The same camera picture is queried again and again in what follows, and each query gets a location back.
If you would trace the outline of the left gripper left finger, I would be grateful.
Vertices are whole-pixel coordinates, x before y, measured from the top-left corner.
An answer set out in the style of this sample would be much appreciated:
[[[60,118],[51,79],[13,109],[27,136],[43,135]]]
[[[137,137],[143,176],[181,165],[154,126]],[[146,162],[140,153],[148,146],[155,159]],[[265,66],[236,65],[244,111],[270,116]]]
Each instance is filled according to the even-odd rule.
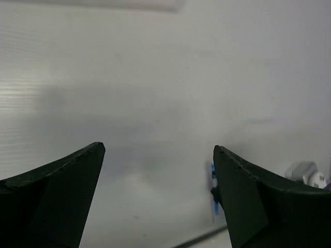
[[[1,180],[1,247],[79,247],[105,152],[94,142]]]

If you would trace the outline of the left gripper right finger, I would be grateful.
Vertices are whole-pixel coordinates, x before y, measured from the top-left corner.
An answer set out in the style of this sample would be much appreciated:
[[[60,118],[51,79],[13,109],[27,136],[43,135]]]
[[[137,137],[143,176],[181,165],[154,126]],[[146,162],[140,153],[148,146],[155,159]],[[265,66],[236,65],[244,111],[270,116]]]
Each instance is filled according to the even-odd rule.
[[[222,146],[215,196],[233,247],[330,247],[330,191],[291,181]]]

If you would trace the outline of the dark blue gel pen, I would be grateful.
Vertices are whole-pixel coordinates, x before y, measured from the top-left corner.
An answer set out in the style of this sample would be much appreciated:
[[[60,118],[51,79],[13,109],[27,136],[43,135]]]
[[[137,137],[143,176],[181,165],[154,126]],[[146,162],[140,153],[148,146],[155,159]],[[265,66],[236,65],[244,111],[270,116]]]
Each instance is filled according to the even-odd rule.
[[[212,215],[213,215],[212,219],[213,222],[215,223],[219,219],[220,210],[219,210],[219,202],[217,200],[217,197],[215,196],[218,183],[217,183],[214,163],[211,161],[207,162],[206,170],[207,170],[207,185],[212,195],[211,196]]]

